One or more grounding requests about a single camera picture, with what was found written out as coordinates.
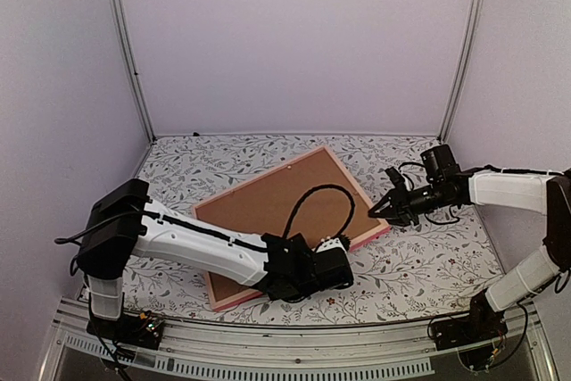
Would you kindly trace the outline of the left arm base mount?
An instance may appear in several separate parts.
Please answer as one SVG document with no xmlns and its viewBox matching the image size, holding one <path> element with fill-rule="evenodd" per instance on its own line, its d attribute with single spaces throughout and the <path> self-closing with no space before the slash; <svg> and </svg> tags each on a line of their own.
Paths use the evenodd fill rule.
<svg viewBox="0 0 571 381">
<path fill-rule="evenodd" d="M 89 312 L 87 332 L 114 344 L 133 345 L 158 350 L 161 344 L 165 318 L 151 311 L 137 315 L 121 313 L 116 320 L 102 319 Z"/>
</svg>

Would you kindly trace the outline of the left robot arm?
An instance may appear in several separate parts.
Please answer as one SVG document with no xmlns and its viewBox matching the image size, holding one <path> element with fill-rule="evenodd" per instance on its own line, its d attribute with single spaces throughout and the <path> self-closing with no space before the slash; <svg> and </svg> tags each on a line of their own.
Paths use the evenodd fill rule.
<svg viewBox="0 0 571 381">
<path fill-rule="evenodd" d="M 79 250 L 70 272 L 81 271 L 96 333 L 114 340 L 132 333 L 123 313 L 122 276 L 131 256 L 203 269 L 257 290 L 272 301 L 299 302 L 353 284 L 350 240 L 342 231 L 310 248 L 304 237 L 241 233 L 193 219 L 148 194 L 132 178 L 97 201 L 85 230 L 69 237 Z"/>
</svg>

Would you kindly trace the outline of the pink wooden picture frame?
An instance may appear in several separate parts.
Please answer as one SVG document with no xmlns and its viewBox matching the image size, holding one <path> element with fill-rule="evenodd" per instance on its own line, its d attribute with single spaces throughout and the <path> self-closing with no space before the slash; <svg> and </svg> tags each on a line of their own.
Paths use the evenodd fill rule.
<svg viewBox="0 0 571 381">
<path fill-rule="evenodd" d="M 299 198 L 309 189 L 324 185 L 343 186 L 353 196 L 356 209 L 343 232 L 351 240 L 350 250 L 390 230 L 384 219 L 373 219 L 371 199 L 345 165 L 326 146 L 291 158 L 259 176 L 207 198 L 193 208 L 196 219 L 222 228 L 281 236 Z M 313 248 L 337 232 L 346 220 L 350 205 L 343 193 L 321 190 L 306 200 L 295 216 L 289 236 L 300 233 Z"/>
</svg>

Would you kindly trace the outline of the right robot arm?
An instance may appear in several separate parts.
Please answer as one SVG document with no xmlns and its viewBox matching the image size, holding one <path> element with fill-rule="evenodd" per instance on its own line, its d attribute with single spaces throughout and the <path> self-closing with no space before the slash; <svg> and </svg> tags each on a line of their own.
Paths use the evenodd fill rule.
<svg viewBox="0 0 571 381">
<path fill-rule="evenodd" d="M 425 150 L 420 158 L 426 185 L 413 187 L 400 169 L 386 169 L 393 186 L 368 215 L 407 227 L 442 208 L 475 206 L 487 214 L 493 239 L 507 239 L 501 253 L 515 250 L 509 271 L 471 297 L 466 316 L 434 323 L 433 334 L 443 347 L 504 335 L 509 307 L 540 294 L 570 270 L 570 172 L 490 164 L 464 170 L 447 144 Z M 521 250 L 516 250 L 518 237 Z"/>
</svg>

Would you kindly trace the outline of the brown backing board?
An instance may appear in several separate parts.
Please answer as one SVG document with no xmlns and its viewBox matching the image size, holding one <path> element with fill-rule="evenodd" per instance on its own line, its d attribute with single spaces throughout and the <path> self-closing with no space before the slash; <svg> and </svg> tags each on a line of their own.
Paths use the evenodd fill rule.
<svg viewBox="0 0 571 381">
<path fill-rule="evenodd" d="M 344 164 L 320 147 L 198 203 L 194 216 L 239 232 L 269 234 L 270 278 L 261 290 L 207 273 L 211 308 L 222 311 L 266 294 L 272 300 L 295 302 L 317 291 L 345 288 L 352 272 L 338 250 L 354 251 L 390 227 L 368 216 L 371 199 Z"/>
</svg>

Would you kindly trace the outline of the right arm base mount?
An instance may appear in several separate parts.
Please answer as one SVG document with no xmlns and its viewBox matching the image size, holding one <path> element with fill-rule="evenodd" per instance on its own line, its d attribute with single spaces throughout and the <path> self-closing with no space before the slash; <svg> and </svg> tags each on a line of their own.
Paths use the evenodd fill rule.
<svg viewBox="0 0 571 381">
<path fill-rule="evenodd" d="M 476 327 L 469 316 L 432 318 L 427 335 L 438 351 L 456 349 L 461 365 L 472 372 L 486 371 L 505 348 L 508 327 L 503 318 L 490 327 Z"/>
</svg>

